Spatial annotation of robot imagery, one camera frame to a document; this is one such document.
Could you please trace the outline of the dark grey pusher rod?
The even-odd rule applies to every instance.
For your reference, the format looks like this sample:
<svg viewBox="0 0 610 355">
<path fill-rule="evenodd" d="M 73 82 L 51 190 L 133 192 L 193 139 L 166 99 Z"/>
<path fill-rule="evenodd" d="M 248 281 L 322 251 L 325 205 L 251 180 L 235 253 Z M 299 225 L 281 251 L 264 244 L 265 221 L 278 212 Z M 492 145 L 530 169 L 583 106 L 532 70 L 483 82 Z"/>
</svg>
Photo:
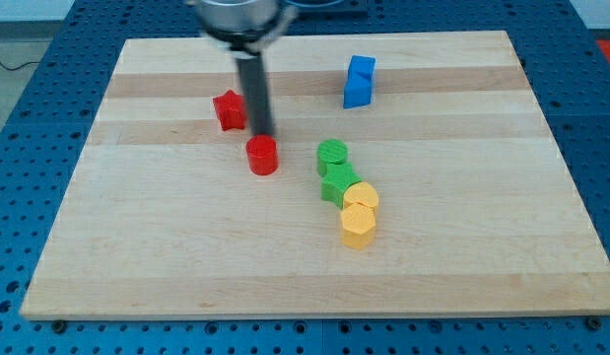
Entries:
<svg viewBox="0 0 610 355">
<path fill-rule="evenodd" d="M 275 133 L 270 93 L 261 54 L 234 54 L 237 75 L 253 135 Z"/>
</svg>

